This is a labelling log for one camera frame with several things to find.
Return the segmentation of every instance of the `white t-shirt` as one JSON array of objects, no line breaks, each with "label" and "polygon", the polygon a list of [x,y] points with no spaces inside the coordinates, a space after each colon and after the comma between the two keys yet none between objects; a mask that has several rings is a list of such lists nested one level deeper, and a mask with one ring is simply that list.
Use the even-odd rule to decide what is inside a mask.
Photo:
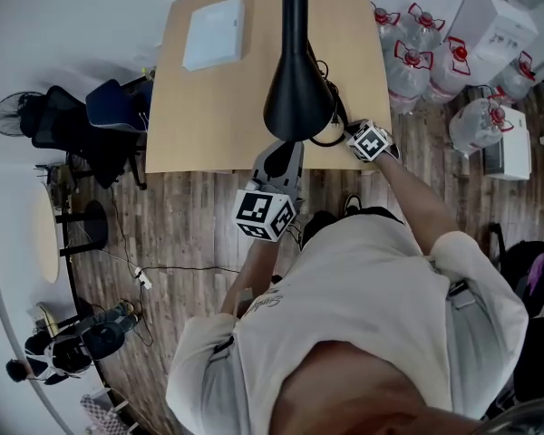
[{"label": "white t-shirt", "polygon": [[234,391],[243,393],[248,418],[239,425],[248,433],[268,432],[284,379],[324,341],[349,342],[391,363],[427,405],[451,411],[445,321],[451,281],[430,261],[438,271],[485,284],[492,296],[483,300],[506,350],[503,372],[480,388],[481,407],[487,408],[520,356],[528,321],[523,304],[462,232],[440,237],[425,258],[408,227],[367,215],[345,218],[312,237],[284,279],[241,320],[229,314],[190,319],[171,366],[168,404],[193,433],[210,433],[204,375],[214,347],[233,335]]}]

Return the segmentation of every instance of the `power strip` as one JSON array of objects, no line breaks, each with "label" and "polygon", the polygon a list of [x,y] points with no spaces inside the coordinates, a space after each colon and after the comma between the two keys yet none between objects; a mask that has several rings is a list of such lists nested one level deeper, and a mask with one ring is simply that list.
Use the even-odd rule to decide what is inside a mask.
[{"label": "power strip", "polygon": [[153,284],[151,283],[151,280],[149,280],[149,278],[147,277],[147,275],[145,274],[145,271],[143,271],[143,269],[141,269],[140,267],[137,267],[135,269],[135,277],[140,281],[140,282],[143,282],[143,285],[145,286],[145,288],[147,288],[148,290],[150,288],[153,287]]}]

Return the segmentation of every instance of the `blue chair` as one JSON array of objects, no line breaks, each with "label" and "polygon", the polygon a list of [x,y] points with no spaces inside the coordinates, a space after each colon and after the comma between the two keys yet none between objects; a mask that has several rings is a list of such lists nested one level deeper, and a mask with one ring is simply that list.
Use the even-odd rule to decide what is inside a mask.
[{"label": "blue chair", "polygon": [[143,82],[129,95],[111,79],[87,95],[89,122],[101,129],[147,133],[152,91],[153,82]]}]

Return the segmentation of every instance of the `white cardboard box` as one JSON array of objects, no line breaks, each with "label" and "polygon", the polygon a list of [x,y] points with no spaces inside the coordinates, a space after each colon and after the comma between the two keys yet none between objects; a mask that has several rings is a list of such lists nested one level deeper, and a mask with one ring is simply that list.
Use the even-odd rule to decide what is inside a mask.
[{"label": "white cardboard box", "polygon": [[449,35],[468,50],[471,85],[487,83],[538,36],[527,11],[505,0],[463,0]]},{"label": "white cardboard box", "polygon": [[506,121],[514,129],[503,133],[502,139],[483,150],[484,174],[502,180],[528,180],[532,172],[532,155],[526,115],[502,106]]}]

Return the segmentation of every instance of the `black shoe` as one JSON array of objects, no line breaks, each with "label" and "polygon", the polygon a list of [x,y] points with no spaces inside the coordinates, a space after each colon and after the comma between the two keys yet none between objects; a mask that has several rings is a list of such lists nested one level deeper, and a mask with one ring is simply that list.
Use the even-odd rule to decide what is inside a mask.
[{"label": "black shoe", "polygon": [[353,214],[358,214],[361,209],[363,209],[361,198],[356,194],[349,195],[345,203],[345,218]]}]

